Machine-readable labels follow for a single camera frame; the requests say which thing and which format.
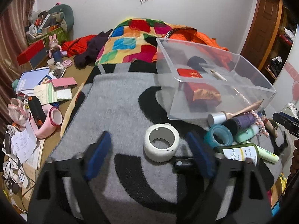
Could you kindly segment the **teal squeeze tube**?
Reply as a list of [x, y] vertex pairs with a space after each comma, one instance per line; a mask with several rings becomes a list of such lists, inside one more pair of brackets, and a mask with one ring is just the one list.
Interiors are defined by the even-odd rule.
[[246, 130], [244, 130], [240, 133], [237, 133], [234, 136], [235, 142], [237, 142], [237, 143], [245, 142], [245, 141], [253, 138], [258, 132], [259, 132], [258, 125], [253, 124], [252, 126], [247, 128]]

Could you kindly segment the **teal tape roll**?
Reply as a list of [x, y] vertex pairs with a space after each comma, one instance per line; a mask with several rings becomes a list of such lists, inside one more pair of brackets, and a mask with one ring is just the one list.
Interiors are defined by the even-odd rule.
[[204, 142], [210, 147], [226, 147], [233, 143], [233, 136], [228, 128], [222, 124], [215, 124], [207, 131]]

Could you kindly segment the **pink rabbit figurine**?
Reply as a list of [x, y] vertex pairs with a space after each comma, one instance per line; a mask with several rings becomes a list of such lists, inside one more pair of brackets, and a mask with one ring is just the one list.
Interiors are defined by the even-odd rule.
[[50, 59], [54, 59], [54, 62], [62, 63], [62, 48], [59, 45], [59, 41], [57, 39], [56, 34], [49, 36], [49, 57]]

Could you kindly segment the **red tea packet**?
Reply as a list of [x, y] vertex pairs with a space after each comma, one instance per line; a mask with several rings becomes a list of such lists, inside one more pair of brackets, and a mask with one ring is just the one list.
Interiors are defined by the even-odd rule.
[[[194, 69], [179, 68], [180, 76], [202, 79], [201, 74]], [[216, 107], [221, 103], [221, 93], [213, 86], [206, 83], [187, 83], [184, 86], [187, 102], [196, 106]]]

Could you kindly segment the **clear plastic storage bin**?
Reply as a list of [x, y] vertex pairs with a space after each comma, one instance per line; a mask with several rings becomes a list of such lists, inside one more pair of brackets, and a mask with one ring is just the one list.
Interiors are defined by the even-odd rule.
[[[157, 72], [162, 88], [163, 106], [169, 119], [200, 119], [218, 112], [234, 113], [263, 100], [258, 110], [270, 103], [276, 90], [273, 85], [243, 56], [211, 46], [176, 39], [157, 39]], [[217, 65], [216, 53], [231, 56], [229, 69]], [[202, 79], [180, 76], [177, 69], [194, 69]], [[227, 81], [214, 77], [210, 70]], [[196, 106], [187, 102], [184, 86], [187, 83], [206, 83], [221, 93], [216, 106]]]

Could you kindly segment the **red garment on floor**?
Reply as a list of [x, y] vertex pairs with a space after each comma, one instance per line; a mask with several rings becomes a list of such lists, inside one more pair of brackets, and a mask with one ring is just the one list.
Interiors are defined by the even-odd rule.
[[68, 57], [82, 54], [87, 50], [88, 42], [96, 37], [96, 35], [88, 35], [81, 38], [77, 38], [73, 41], [65, 41], [62, 43], [62, 50], [66, 52]]

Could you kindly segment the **white pen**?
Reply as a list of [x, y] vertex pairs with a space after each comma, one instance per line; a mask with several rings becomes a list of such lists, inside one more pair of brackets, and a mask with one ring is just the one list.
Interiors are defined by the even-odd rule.
[[212, 75], [214, 77], [216, 77], [217, 79], [222, 80], [222, 81], [227, 81], [227, 79], [224, 78], [222, 75], [220, 75], [218, 72], [216, 72], [214, 70], [210, 70], [210, 71], [211, 71]]

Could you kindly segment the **cream red-capped tube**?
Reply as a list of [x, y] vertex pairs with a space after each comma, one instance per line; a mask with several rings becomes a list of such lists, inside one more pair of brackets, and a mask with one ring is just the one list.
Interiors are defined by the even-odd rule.
[[261, 120], [264, 123], [266, 129], [272, 134], [272, 136], [276, 139], [278, 137], [277, 131], [273, 127], [272, 123], [267, 119], [265, 115], [261, 116]]

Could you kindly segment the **white tape roll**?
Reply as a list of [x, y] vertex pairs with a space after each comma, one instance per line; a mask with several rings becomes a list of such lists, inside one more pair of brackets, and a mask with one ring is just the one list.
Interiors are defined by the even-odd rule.
[[154, 124], [145, 132], [143, 150], [151, 161], [167, 162], [175, 156], [179, 142], [179, 133], [171, 124]]

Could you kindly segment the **wooden door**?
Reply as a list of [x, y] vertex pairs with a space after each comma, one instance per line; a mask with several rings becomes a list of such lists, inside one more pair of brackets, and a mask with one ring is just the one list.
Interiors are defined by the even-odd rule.
[[282, 0], [257, 0], [241, 55], [262, 70], [272, 50], [282, 17]]

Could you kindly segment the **dark purple garment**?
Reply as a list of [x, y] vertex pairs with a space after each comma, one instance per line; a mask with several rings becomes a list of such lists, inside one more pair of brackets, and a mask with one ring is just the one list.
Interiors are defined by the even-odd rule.
[[94, 38], [90, 39], [87, 42], [87, 49], [73, 58], [74, 66], [77, 69], [83, 69], [87, 65], [94, 66], [101, 49], [106, 44], [112, 31], [113, 29], [110, 29], [107, 32], [102, 31]]

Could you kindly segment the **purple folding umbrella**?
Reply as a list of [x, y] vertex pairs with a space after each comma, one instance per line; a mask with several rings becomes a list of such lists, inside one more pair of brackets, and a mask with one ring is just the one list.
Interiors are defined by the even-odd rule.
[[251, 114], [243, 114], [231, 119], [228, 119], [223, 125], [231, 132], [232, 136], [240, 133], [256, 122], [256, 118]]

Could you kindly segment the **mint green Miniso tube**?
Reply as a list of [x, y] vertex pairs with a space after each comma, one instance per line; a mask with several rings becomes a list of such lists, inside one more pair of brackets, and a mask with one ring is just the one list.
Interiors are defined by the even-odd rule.
[[270, 162], [272, 164], [275, 164], [278, 162], [279, 160], [279, 156], [262, 148], [262, 147], [259, 147], [258, 145], [254, 144], [254, 143], [251, 143], [249, 141], [245, 141], [244, 143], [246, 144], [252, 144], [254, 147], [257, 148], [258, 150], [258, 154], [259, 154], [259, 157], [262, 158], [263, 160], [266, 160], [267, 162]]

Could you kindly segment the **green glass spray bottle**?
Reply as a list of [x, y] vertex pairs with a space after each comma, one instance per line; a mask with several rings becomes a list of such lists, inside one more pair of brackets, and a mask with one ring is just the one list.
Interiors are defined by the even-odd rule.
[[253, 143], [221, 146], [215, 147], [214, 149], [223, 154], [227, 159], [245, 161], [247, 158], [250, 158], [255, 166], [259, 164], [258, 149]]

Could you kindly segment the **striped curtain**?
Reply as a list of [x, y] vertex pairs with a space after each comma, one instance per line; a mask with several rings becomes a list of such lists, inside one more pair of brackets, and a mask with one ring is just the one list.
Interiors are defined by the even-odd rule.
[[12, 82], [24, 71], [17, 56], [27, 48], [25, 27], [35, 0], [1, 0], [1, 128], [9, 123]]

